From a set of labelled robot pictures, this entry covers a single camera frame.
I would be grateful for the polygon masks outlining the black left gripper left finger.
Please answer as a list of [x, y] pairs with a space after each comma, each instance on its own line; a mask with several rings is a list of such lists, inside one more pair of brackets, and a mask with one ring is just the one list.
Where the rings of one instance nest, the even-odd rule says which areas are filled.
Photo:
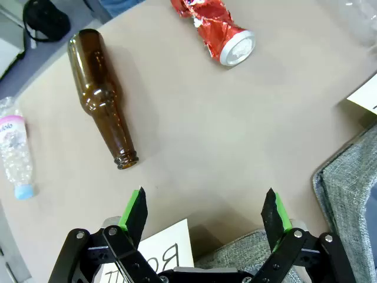
[[94, 282], [104, 264], [115, 264], [126, 282], [160, 282], [156, 271], [137, 250], [148, 210], [143, 188], [133, 191], [116, 225], [91, 234], [71, 230], [58, 255], [49, 282]]

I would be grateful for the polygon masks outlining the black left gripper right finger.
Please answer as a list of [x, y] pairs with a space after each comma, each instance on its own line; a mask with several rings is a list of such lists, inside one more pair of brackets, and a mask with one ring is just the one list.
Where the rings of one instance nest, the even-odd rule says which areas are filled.
[[355, 282], [340, 237], [315, 237], [294, 228], [278, 193], [266, 193], [261, 216], [271, 254], [251, 282], [283, 282], [293, 266], [305, 268], [312, 282]]

